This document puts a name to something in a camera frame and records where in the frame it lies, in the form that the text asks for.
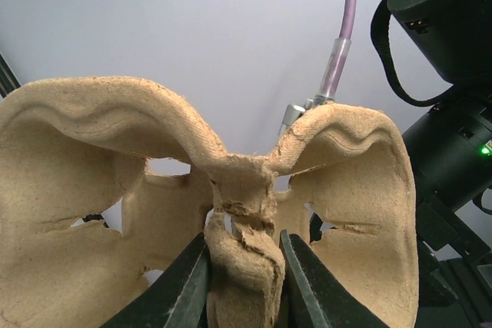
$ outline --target white background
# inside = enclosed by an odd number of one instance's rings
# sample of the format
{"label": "white background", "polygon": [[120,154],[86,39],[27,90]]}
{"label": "white background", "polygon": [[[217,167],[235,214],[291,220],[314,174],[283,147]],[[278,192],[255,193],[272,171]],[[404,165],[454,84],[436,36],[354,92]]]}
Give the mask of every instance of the white background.
{"label": "white background", "polygon": [[[369,27],[380,0],[358,0],[340,103],[388,114],[404,131],[425,109],[390,90]],[[266,154],[286,104],[312,98],[344,0],[0,0],[0,51],[21,83],[41,78],[131,75],[184,95],[229,151]],[[416,98],[447,84],[395,23],[397,71]],[[162,173],[183,168],[158,163]],[[106,214],[119,228],[118,207]],[[492,217],[459,215],[492,244]],[[438,255],[449,257],[450,250]]]}

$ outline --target cable connector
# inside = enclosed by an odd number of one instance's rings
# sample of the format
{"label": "cable connector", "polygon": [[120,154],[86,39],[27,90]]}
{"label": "cable connector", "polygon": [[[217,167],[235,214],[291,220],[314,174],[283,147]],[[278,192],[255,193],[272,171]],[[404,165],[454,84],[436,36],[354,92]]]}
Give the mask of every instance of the cable connector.
{"label": "cable connector", "polygon": [[313,100],[312,99],[306,99],[304,105],[296,105],[293,103],[290,103],[287,108],[285,109],[284,113],[284,119],[282,119],[282,125],[280,127],[279,131],[279,136],[283,135],[284,132],[294,124],[294,122],[302,117],[302,115],[308,110],[313,107]]}

